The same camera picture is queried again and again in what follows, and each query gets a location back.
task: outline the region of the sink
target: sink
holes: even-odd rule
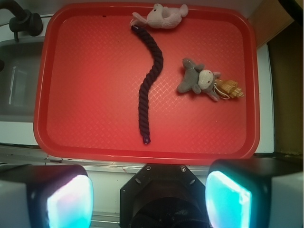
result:
[[[0,121],[32,123],[44,37],[0,42]]]

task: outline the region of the white plush toy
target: white plush toy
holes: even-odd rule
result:
[[[202,70],[199,73],[198,85],[202,92],[208,94],[214,101],[219,101],[219,95],[214,91],[215,79],[220,77],[220,72]]]
[[[180,8],[168,8],[156,3],[153,10],[147,15],[147,19],[134,12],[134,19],[130,25],[140,27],[149,25],[156,29],[172,29],[175,28],[181,22],[181,18],[187,16],[187,14],[188,7],[186,5],[182,5]]]

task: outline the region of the twisted rope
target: twisted rope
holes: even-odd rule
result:
[[[162,71],[163,57],[162,57],[162,51],[157,46],[153,37],[146,30],[137,26],[132,26],[131,29],[145,43],[147,48],[152,53],[154,59],[152,69],[149,71],[149,73],[147,73],[146,78],[143,80],[143,83],[141,84],[141,88],[139,90],[139,104],[138,104],[139,129],[141,135],[143,136],[142,137],[143,143],[149,144],[151,140],[150,140],[150,129],[149,129],[149,118],[148,118],[148,109],[149,109],[148,93],[153,82],[155,82],[158,75]]]

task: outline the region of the black faucet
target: black faucet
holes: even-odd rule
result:
[[[9,28],[14,33],[16,42],[19,41],[18,32],[26,31],[32,37],[42,32],[43,24],[40,15],[23,9],[14,0],[0,0],[0,9],[7,9],[15,16],[10,19]]]

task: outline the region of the stuffed mouse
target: stuffed mouse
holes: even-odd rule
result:
[[[203,64],[196,65],[191,59],[184,58],[182,65],[185,68],[185,75],[182,82],[177,87],[180,93],[185,93],[193,90],[196,94],[201,93],[201,89],[198,85],[200,72],[204,69]]]
[[[153,10],[147,15],[147,19],[139,13],[134,12],[134,19],[130,25],[137,25],[139,27],[149,25],[156,29],[172,29],[175,28],[181,22],[181,18],[187,16],[187,14],[188,7],[186,5],[182,5],[180,8],[168,8],[156,3]]]

